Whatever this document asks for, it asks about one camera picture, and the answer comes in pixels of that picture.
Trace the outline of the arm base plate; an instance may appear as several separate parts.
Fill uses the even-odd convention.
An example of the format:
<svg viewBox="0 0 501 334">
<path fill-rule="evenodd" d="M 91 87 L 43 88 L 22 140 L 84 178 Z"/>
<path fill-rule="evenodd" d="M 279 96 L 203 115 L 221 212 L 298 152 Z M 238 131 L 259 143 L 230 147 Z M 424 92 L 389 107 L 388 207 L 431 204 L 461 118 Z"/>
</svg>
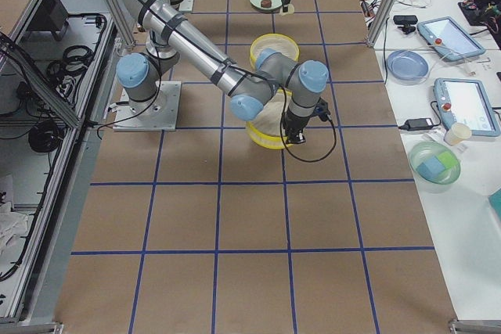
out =
<svg viewBox="0 0 501 334">
<path fill-rule="evenodd" d="M 178 107 L 182 83 L 180 81 L 162 81 L 160 93 L 154 100 L 139 103 L 130 101 L 123 88 L 121 101 L 112 124 L 115 131 L 174 131 L 178 119 Z"/>
</svg>

